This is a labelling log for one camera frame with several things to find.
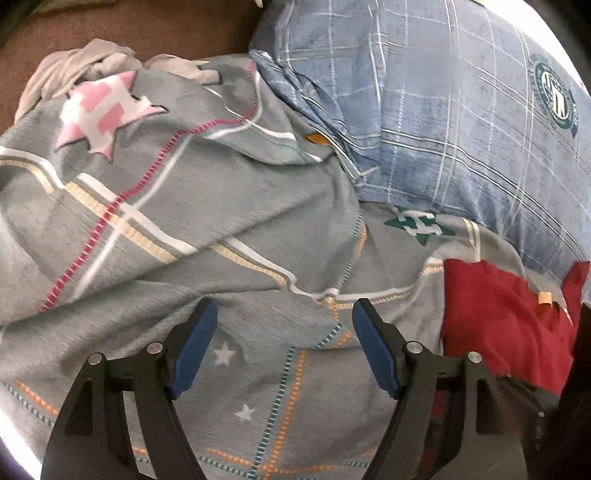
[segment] blue gripper pad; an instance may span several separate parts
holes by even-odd
[[[403,389],[396,376],[396,359],[391,355],[361,300],[353,305],[353,328],[378,386],[392,398],[399,398]]]
[[[208,304],[177,355],[174,366],[174,380],[170,386],[170,393],[175,399],[193,384],[209,342],[212,340],[213,332],[217,328],[217,305],[211,300],[202,300],[202,302],[208,302]],[[199,306],[197,306],[194,314],[199,314],[198,310]],[[194,319],[190,317],[187,322],[191,321],[194,321]]]

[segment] white star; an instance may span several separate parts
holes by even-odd
[[[216,365],[230,365],[230,360],[234,355],[236,355],[236,352],[234,350],[230,350],[228,348],[228,342],[223,343],[221,350],[214,350],[213,352],[217,356],[215,363]]]
[[[254,408],[248,408],[248,405],[245,403],[242,404],[242,411],[237,411],[234,415],[236,417],[240,417],[240,421],[249,420],[251,421],[252,412],[254,412]]]

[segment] red stripe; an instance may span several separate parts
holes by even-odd
[[[247,71],[249,79],[252,80],[252,74],[254,71],[254,62],[252,60],[249,62],[248,68],[246,71]],[[248,120],[250,117],[252,117],[254,115],[254,113],[256,112],[256,109],[258,107],[258,102],[259,102],[259,99],[258,99],[257,95],[255,94],[255,101],[252,104],[250,110],[246,114],[244,114],[238,118],[232,118],[232,119],[218,118],[215,120],[211,120],[211,121],[207,122],[206,124],[199,125],[199,126],[193,128],[192,130],[189,131],[189,134],[195,135],[195,134],[203,133],[203,132],[205,132],[213,127],[216,127],[218,125],[234,125],[234,124],[243,123],[244,121]],[[78,258],[76,258],[76,260],[74,260],[72,265],[70,265],[70,267],[64,272],[64,274],[58,280],[56,280],[56,282],[53,284],[51,291],[47,295],[45,303],[43,304],[43,306],[41,308],[42,312],[49,310],[50,308],[52,308],[54,306],[54,304],[57,301],[58,297],[60,296],[62,290],[64,289],[66,284],[72,279],[72,276],[74,275],[76,270],[78,270],[78,268],[80,268],[84,264],[84,262],[88,259],[88,257],[90,256],[90,253],[92,253],[94,246],[96,245],[101,233],[103,232],[103,230],[107,224],[107,220],[109,220],[111,218],[112,214],[116,212],[117,208],[119,207],[119,205],[121,203],[123,203],[124,201],[126,201],[130,197],[137,195],[148,184],[148,182],[152,179],[154,174],[158,171],[158,169],[162,165],[166,155],[172,150],[172,148],[175,146],[175,144],[177,143],[177,141],[181,137],[181,135],[184,135],[185,133],[187,133],[186,130],[181,129],[181,130],[177,131],[170,138],[170,140],[168,140],[166,145],[163,146],[163,148],[160,150],[160,153],[156,157],[156,160],[150,166],[150,168],[144,173],[144,175],[141,177],[141,180],[133,188],[120,193],[117,196],[117,198],[111,203],[111,205],[109,205],[106,212],[103,214],[103,216],[98,220],[97,224],[95,225],[95,228],[93,229],[92,233],[90,234],[90,238],[87,241],[87,245],[83,249],[82,253],[80,253]]]

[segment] wrinkled fabric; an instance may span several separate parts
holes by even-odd
[[[173,55],[156,55],[145,65],[134,57],[128,47],[95,38],[84,48],[57,51],[45,57],[27,85],[18,102],[14,121],[40,102],[69,92],[73,86],[84,80],[98,80],[116,73],[142,68],[164,70],[196,80],[204,85],[219,82],[219,73],[201,70],[198,65],[207,62],[185,60]]]
[[[591,99],[481,5],[274,0],[251,56],[277,96],[331,138],[360,200],[469,218],[555,284],[588,259]],[[537,56],[572,93],[578,132],[542,105]]]
[[[496,377],[511,374],[560,395],[573,363],[584,276],[567,281],[570,317],[558,304],[540,304],[523,278],[486,261],[445,260],[445,315],[441,327],[446,356],[479,352]]]
[[[219,327],[175,402],[207,478],[359,479],[395,404],[353,303],[441,353],[445,259],[543,282],[470,220],[359,203],[334,149],[306,140],[315,130],[247,56],[208,66],[221,84],[138,71],[131,95],[166,111],[118,128],[112,162],[86,139],[56,147],[65,95],[0,137],[0,408],[42,459],[90,354],[135,354],[210,297]],[[132,395],[125,407],[153,475]]]

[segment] circular logo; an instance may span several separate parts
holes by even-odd
[[[540,109],[557,127],[578,131],[578,115],[573,94],[567,90],[560,76],[540,55],[530,57],[529,73],[535,97]]]

